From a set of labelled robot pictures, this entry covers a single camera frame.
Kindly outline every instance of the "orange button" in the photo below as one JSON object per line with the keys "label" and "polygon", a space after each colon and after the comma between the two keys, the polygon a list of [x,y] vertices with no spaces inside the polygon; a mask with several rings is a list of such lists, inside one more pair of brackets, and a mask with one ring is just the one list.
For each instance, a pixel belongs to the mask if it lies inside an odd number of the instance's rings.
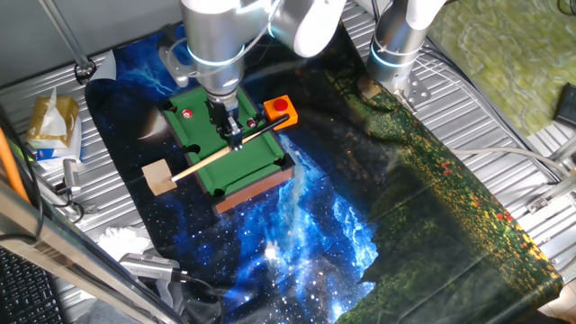
{"label": "orange button", "polygon": [[278,130],[280,130],[284,127],[290,126],[290,125],[294,125],[295,123],[298,122],[298,113],[296,112],[296,109],[292,105],[292,102],[290,101],[290,98],[288,97],[288,95],[283,95],[281,97],[278,97],[278,98],[275,98],[272,100],[268,100],[267,102],[265,102],[264,103],[264,112],[265,112],[266,118],[270,122],[275,121],[276,119],[278,119],[280,116],[282,116],[285,113],[287,113],[290,116],[288,121],[285,121],[285,122],[281,123],[280,125],[274,127],[275,131],[278,131]]}

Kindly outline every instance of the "starry space pattern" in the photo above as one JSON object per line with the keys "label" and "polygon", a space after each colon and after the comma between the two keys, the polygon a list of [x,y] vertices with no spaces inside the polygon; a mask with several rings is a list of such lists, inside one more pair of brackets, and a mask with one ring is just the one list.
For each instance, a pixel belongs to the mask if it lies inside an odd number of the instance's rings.
{"label": "starry space pattern", "polygon": [[[182,36],[182,28],[176,33]],[[302,143],[297,130],[279,135],[296,162],[294,179],[222,215],[212,213],[193,177],[158,197],[148,189],[140,171],[145,165],[165,158],[174,174],[187,164],[167,130],[138,140],[144,125],[158,102],[197,86],[176,85],[158,57],[159,37],[116,49],[117,80],[96,80],[86,89],[94,123],[155,247],[221,290],[226,322],[336,321],[374,288],[359,283],[377,257],[373,230],[366,225],[366,206],[335,189],[330,157],[291,140]],[[252,96],[255,102],[260,95]],[[198,301],[191,308],[208,310],[205,320],[214,317],[212,301]]]}

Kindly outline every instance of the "fabric mat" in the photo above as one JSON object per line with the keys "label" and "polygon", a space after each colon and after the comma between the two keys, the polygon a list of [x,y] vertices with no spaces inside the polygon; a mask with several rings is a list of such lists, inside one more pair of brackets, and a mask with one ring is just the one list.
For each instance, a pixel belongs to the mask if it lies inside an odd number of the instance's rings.
{"label": "fabric mat", "polygon": [[[359,93],[365,68],[342,26],[318,58],[271,39],[246,57],[256,105],[289,95],[300,115],[279,132],[293,180],[221,215],[194,177],[155,197],[141,167],[186,168],[156,103],[195,86],[176,86],[158,37],[116,49],[118,81],[91,82],[86,100],[156,249],[217,287],[227,323],[509,323],[560,291],[536,244],[438,139],[384,89]],[[194,318],[218,314],[202,292],[191,300]]]}
{"label": "fabric mat", "polygon": [[[560,0],[565,11],[568,1]],[[430,28],[458,67],[529,136],[552,123],[576,83],[576,17],[558,0],[461,0]]]}

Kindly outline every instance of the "green felt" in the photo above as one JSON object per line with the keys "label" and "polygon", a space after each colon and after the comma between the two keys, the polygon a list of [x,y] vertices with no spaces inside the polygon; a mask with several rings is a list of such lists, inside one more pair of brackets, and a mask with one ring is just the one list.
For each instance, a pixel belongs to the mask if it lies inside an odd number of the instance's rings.
{"label": "green felt", "polygon": [[[244,136],[247,136],[255,130],[250,129],[246,122],[249,118],[256,117],[257,110],[241,89],[238,90],[238,101],[238,121],[244,127]],[[216,132],[214,125],[210,123],[205,102],[204,90],[196,88],[172,98],[171,103],[176,111],[166,112],[166,119],[182,145],[188,148],[192,145],[200,147],[198,154],[188,153],[193,163],[200,162],[227,145]],[[182,117],[184,109],[192,111],[192,118]],[[246,143],[242,150],[230,152],[225,157],[203,167],[198,171],[198,175],[211,195],[216,195],[219,189],[225,194],[231,194],[279,170],[280,167],[274,162],[283,156],[284,152],[272,134],[266,133]]]}

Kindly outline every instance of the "pool cue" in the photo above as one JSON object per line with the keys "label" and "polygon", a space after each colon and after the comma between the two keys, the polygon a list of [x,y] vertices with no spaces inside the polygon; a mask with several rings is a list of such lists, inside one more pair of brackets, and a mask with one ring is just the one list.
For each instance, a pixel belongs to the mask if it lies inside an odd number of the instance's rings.
{"label": "pool cue", "polygon": [[[249,136],[245,137],[244,139],[242,139],[242,145],[244,145],[244,144],[248,143],[249,141],[255,139],[256,137],[270,131],[271,129],[280,125],[281,123],[288,121],[288,119],[290,119],[290,115],[288,115],[287,113],[283,114],[277,120],[275,120],[274,122],[272,122],[272,123],[268,124],[266,127],[264,127],[262,130],[259,130],[256,133],[249,135]],[[222,158],[223,156],[227,155],[230,152],[231,152],[231,149],[230,149],[230,147],[227,146],[226,148],[219,150],[218,152],[210,155],[209,157],[207,157],[207,158],[203,159],[202,161],[194,164],[193,166],[188,167],[186,170],[180,172],[179,174],[174,175],[173,177],[170,178],[170,181],[175,183],[176,181],[178,181],[178,180],[180,180],[186,176],[189,176],[190,174],[200,170],[201,168],[208,166],[210,163],[216,161],[219,158]]]}

